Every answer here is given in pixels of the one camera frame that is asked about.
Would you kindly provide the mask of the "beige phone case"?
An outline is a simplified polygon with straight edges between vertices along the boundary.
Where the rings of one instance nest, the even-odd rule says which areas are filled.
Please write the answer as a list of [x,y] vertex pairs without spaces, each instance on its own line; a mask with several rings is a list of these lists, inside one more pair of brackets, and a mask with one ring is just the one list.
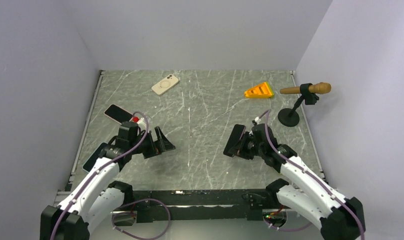
[[158,83],[151,87],[151,90],[158,96],[163,95],[165,92],[173,88],[179,83],[179,79],[173,74],[167,75],[165,78],[160,80]]

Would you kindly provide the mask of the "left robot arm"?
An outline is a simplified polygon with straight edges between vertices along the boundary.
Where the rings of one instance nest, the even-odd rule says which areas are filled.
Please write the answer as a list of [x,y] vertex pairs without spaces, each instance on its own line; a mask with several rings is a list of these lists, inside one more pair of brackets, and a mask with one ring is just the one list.
[[137,203],[133,187],[113,180],[135,154],[144,158],[175,150],[159,127],[153,140],[147,121],[126,121],[101,150],[82,182],[57,206],[47,206],[40,221],[42,240],[88,240],[113,210],[127,210]]

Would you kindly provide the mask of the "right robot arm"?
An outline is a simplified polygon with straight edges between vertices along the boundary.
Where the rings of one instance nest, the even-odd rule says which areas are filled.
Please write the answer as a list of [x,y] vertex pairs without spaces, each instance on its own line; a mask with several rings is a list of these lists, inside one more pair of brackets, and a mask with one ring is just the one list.
[[325,240],[355,240],[364,238],[365,220],[362,203],[347,198],[317,176],[285,144],[278,144],[270,127],[255,124],[250,131],[236,124],[223,153],[229,157],[264,162],[287,179],[279,178],[266,188],[266,203],[295,210],[316,226]]

